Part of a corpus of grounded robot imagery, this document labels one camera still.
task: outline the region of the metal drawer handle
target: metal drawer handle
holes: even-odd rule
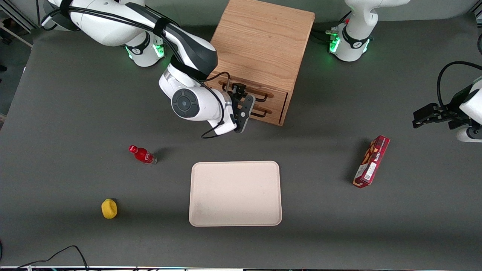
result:
[[[253,112],[251,112],[251,115],[253,115],[253,116],[255,116],[255,117],[258,117],[258,118],[264,118],[267,113],[268,113],[268,111],[265,110],[265,113],[264,113],[263,115],[261,115],[261,114],[256,114],[256,113],[253,113]]]
[[[226,83],[223,83],[222,88],[223,88],[224,91],[229,92],[229,93],[232,93],[232,91],[229,91],[229,90],[227,91],[227,90],[226,90]],[[256,102],[258,102],[258,103],[264,103],[264,102],[266,102],[266,99],[268,98],[268,96],[269,96],[268,94],[265,94],[265,97],[262,98],[262,99],[255,97],[255,98],[256,98]]]

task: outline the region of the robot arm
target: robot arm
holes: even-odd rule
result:
[[[62,2],[48,1],[56,6]],[[147,35],[150,35],[146,29],[153,32],[153,36],[164,38],[168,45],[174,44],[177,47],[174,55],[177,57],[171,59],[159,80],[161,89],[171,99],[174,112],[186,120],[208,121],[217,135],[244,130],[254,106],[254,96],[244,92],[229,95],[224,91],[209,89],[200,81],[206,79],[217,66],[217,53],[209,42],[171,23],[156,27],[161,17],[145,8],[143,0],[125,0],[121,3],[114,0],[73,0],[70,7],[104,12],[112,18],[120,16],[144,28],[72,9],[69,12],[72,22],[103,45],[126,44],[134,47],[131,52],[135,54],[135,47],[139,43],[145,44]],[[149,58],[144,53],[140,56]],[[238,109],[242,98],[245,98],[244,105]]]
[[[451,130],[458,129],[456,138],[462,142],[482,143],[482,77],[454,95],[447,105],[428,104],[414,112],[413,126],[448,122]]]
[[[351,8],[348,23],[342,22],[326,33],[333,35],[329,52],[347,62],[358,60],[366,52],[370,34],[378,23],[376,8],[405,5],[410,0],[345,0]]]

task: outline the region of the box label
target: box label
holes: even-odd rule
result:
[[[370,164],[370,167],[368,168],[366,174],[365,174],[365,179],[366,180],[371,180],[372,179],[372,175],[373,175],[373,171],[375,171],[376,169],[376,164],[374,162],[372,162]]]
[[[355,179],[360,177],[363,174],[367,166],[368,164],[363,164],[358,168],[357,174],[355,175]]]

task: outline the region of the wooden drawer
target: wooden drawer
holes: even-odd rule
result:
[[[227,77],[220,76],[208,82],[208,85],[218,90],[225,90],[227,82]],[[252,119],[282,126],[281,117],[288,96],[286,92],[236,77],[231,78],[229,90],[231,90],[233,83],[245,84],[246,92],[256,97],[257,101],[254,104],[253,113],[257,116],[251,115]]]

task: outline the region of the plastic tray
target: plastic tray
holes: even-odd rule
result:
[[[276,162],[212,162],[192,167],[191,225],[276,226],[281,218]]]

